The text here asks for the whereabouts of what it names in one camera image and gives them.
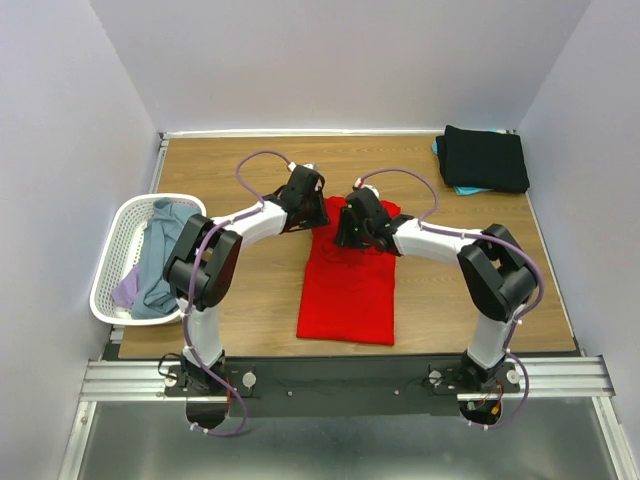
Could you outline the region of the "red t shirt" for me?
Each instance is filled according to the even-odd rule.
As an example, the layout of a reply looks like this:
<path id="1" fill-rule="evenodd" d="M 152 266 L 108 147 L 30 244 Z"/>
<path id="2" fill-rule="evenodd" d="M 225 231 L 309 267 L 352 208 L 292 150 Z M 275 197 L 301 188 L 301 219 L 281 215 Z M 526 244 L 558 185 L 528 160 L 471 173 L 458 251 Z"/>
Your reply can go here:
<path id="1" fill-rule="evenodd" d="M 325 200 L 330 223 L 312 230 L 296 336 L 392 346 L 396 257 L 334 244 L 342 197 Z"/>

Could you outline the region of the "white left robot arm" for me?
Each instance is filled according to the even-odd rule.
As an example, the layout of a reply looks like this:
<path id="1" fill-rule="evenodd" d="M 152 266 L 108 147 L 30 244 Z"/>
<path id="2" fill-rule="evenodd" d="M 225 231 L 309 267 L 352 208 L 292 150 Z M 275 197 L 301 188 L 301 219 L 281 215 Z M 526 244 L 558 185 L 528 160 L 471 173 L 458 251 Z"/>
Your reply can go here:
<path id="1" fill-rule="evenodd" d="M 201 395 L 226 387 L 218 305 L 228 293 L 243 248 L 283 233 L 329 223 L 324 177 L 313 164 L 289 167 L 286 184 L 226 217 L 191 216 L 164 266 L 182 317 L 184 347 L 176 383 Z"/>

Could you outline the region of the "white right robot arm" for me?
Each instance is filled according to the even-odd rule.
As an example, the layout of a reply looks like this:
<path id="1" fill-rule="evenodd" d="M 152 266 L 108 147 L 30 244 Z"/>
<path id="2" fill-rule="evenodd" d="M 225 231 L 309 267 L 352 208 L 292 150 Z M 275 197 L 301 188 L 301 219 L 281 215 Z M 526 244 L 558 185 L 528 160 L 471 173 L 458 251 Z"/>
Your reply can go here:
<path id="1" fill-rule="evenodd" d="M 537 307 L 545 292 L 540 268 L 506 227 L 493 224 L 485 230 L 457 229 L 411 215 L 393 217 L 369 188 L 356 189 L 346 197 L 334 243 L 460 268 L 478 321 L 462 354 L 456 381 L 474 392 L 494 383 L 516 325 Z"/>

